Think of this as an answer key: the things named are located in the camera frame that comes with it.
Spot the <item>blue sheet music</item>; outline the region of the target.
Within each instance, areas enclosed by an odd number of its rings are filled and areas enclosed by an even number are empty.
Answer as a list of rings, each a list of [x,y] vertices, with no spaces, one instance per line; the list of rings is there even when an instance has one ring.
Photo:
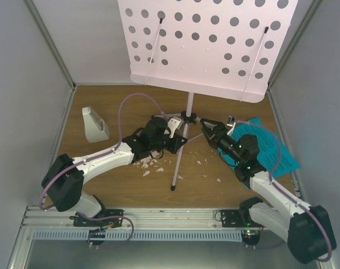
[[[276,132],[270,133],[270,131],[261,123],[259,118],[248,120],[248,122],[251,124],[241,124],[236,127],[231,137],[234,140],[239,140],[240,137],[246,134],[256,136],[260,150],[257,159],[268,171],[271,171],[277,164],[280,153],[278,141],[281,148],[281,159],[272,174],[274,179],[300,168],[300,164],[291,155]]]
[[[219,151],[220,159],[225,164],[227,164],[230,168],[234,169],[237,165],[237,162],[232,157],[230,157],[228,154],[226,154],[223,150],[218,149],[218,151]]]

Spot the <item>pink music stand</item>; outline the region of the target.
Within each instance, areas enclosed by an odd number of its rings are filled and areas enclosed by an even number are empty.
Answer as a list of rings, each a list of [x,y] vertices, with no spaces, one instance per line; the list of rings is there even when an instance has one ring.
[[[119,1],[131,81],[258,103],[297,1]]]

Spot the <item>white metronome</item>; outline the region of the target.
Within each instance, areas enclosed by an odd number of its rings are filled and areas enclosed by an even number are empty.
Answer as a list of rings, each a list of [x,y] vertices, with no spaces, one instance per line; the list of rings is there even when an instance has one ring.
[[[110,138],[108,125],[90,106],[82,108],[85,137],[89,143],[106,141]]]

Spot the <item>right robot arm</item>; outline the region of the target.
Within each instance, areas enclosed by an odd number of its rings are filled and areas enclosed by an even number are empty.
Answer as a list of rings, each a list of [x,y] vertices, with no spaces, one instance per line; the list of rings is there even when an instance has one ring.
[[[235,118],[229,118],[228,124],[206,118],[200,119],[200,123],[208,144],[235,162],[238,181],[260,195],[240,205],[239,222],[246,227],[257,223],[269,229],[303,264],[330,261],[337,243],[328,211],[296,197],[274,179],[273,171],[258,160],[260,148],[255,135],[233,139],[231,135],[238,123]]]

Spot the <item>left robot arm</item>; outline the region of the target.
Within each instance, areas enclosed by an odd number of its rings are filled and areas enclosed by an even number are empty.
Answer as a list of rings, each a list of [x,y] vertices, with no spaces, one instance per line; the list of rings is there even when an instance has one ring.
[[[43,193],[59,212],[76,211],[91,225],[100,226],[106,219],[105,209],[95,196],[83,191],[83,185],[104,172],[152,156],[155,151],[176,154],[187,142],[176,133],[183,123],[178,117],[153,117],[113,147],[83,157],[58,156],[41,183]]]

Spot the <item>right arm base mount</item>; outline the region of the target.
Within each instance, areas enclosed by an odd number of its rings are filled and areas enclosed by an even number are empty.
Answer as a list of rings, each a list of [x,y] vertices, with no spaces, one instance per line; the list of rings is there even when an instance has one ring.
[[[221,209],[213,214],[213,218],[220,222],[223,228],[237,228],[240,230],[241,241],[246,247],[256,248],[264,226],[254,222],[243,209]]]

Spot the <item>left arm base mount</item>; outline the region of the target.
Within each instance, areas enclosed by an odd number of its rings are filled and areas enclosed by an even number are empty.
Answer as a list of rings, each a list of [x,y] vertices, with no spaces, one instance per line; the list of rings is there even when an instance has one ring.
[[[89,230],[90,241],[95,242],[95,239],[105,238],[105,230],[107,228],[119,228],[122,226],[122,209],[104,209],[90,220],[76,212],[69,219],[73,221],[73,226],[81,228],[91,228]]]

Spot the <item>aluminium rail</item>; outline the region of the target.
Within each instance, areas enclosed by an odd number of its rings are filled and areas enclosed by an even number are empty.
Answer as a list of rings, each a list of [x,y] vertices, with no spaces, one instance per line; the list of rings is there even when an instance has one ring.
[[[131,219],[136,230],[222,230],[220,210],[216,208],[124,207],[123,216]],[[21,226],[39,229],[73,229],[74,211],[42,211],[28,207]]]

